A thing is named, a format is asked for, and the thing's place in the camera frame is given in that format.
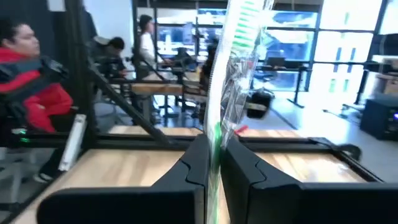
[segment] floor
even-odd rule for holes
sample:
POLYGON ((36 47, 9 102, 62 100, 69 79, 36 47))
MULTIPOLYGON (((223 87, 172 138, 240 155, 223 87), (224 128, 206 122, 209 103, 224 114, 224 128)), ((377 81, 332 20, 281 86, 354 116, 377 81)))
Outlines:
MULTIPOLYGON (((244 118, 243 123, 252 129, 297 129, 304 136, 323 136, 335 144, 350 143, 359 146, 363 151, 361 163, 386 182, 398 182, 398 142, 378 141, 372 136, 359 130, 358 125, 341 119, 331 113, 324 113, 322 109, 338 111, 341 102, 334 102, 335 97, 319 100, 319 96, 300 94, 299 103, 304 105, 300 109, 287 100, 292 98, 292 93, 276 93, 276 99, 272 104, 272 111, 263 120, 244 118)), ((98 103, 96 105, 97 116, 112 112, 113 107, 98 103)), ((124 124, 130 124, 128 117, 121 118, 124 124)), ((182 126, 181 119, 170 120, 168 126, 182 126)), ((106 131, 114 125, 109 117, 99 118, 100 130, 106 131)), ((197 121, 185 120, 185 126, 198 126, 197 121)), ((39 154, 40 163, 44 163, 49 152, 39 154)), ((6 201, 8 188, 11 182, 0 182, 0 202, 6 201)), ((21 201, 25 200, 32 192, 37 190, 40 184, 28 181, 22 186, 21 201)), ((6 212, 0 212, 0 222, 8 216, 6 212)))

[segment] black box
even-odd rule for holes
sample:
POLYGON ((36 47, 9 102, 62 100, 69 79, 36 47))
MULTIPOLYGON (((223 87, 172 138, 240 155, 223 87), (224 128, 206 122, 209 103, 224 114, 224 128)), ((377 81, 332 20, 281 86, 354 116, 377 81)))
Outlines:
POLYGON ((377 139, 398 141, 398 97, 378 95, 367 100, 360 128, 377 139))

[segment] wooden table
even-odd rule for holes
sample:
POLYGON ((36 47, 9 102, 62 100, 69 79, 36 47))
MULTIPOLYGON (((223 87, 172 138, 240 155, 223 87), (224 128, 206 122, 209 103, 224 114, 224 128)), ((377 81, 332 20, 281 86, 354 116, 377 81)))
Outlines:
MULTIPOLYGON (((200 130, 162 128, 164 133, 196 136, 200 130)), ((146 134, 141 127, 115 126, 110 133, 146 134)), ((295 131, 246 130, 243 136, 298 137, 295 131)), ((35 224, 39 203, 60 189, 70 187, 135 187, 151 186, 181 157, 183 152, 90 150, 73 169, 56 180, 40 197, 20 214, 13 223, 35 224)), ((329 154, 258 153, 268 163, 300 181, 363 182, 357 174, 329 154)), ((219 196, 219 224, 229 223, 228 209, 222 184, 219 196)))
MULTIPOLYGON (((192 89, 199 88, 199 79, 200 74, 197 72, 185 72, 184 80, 196 82, 197 85, 188 85, 192 89)), ((151 73, 144 80, 150 81, 161 81, 161 79, 155 74, 151 73)), ((131 84, 131 90, 137 95, 144 95, 145 100, 142 100, 142 114, 147 121, 150 121, 153 109, 153 102, 150 96, 153 95, 172 95, 172 96, 181 96, 183 92, 182 85, 180 84, 170 84, 170 83, 133 83, 131 84)))
MULTIPOLYGON (((197 82, 199 84, 200 76, 197 72, 185 72, 184 80, 197 82)), ((150 81, 161 81, 161 79, 155 74, 151 73, 144 80, 150 81)), ((180 84, 166 84, 166 83, 133 83, 131 89, 138 95, 182 95, 182 85, 180 84)))

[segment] white wall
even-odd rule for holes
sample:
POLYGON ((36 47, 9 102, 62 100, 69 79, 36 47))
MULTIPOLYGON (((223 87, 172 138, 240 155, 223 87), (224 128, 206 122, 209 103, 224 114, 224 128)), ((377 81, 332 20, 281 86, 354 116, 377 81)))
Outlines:
POLYGON ((58 12, 65 10, 65 4, 63 3, 63 0, 47 0, 47 4, 49 5, 50 11, 58 12))
POLYGON ((93 17, 98 35, 121 37, 126 43, 123 57, 131 56, 134 37, 130 0, 84 0, 86 10, 93 17))

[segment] black hair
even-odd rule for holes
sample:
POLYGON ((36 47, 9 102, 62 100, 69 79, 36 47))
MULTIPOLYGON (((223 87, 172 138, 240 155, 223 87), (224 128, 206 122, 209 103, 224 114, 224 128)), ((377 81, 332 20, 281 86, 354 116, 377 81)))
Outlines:
POLYGON ((148 15, 141 15, 139 17, 139 28, 141 30, 141 34, 146 31, 147 24, 152 20, 151 16, 148 15))
POLYGON ((0 18, 0 45, 4 39, 14 41, 17 28, 23 24, 25 23, 13 21, 10 18, 0 18))
POLYGON ((121 37, 113 37, 109 42, 108 46, 112 46, 116 49, 124 49, 124 40, 121 37))

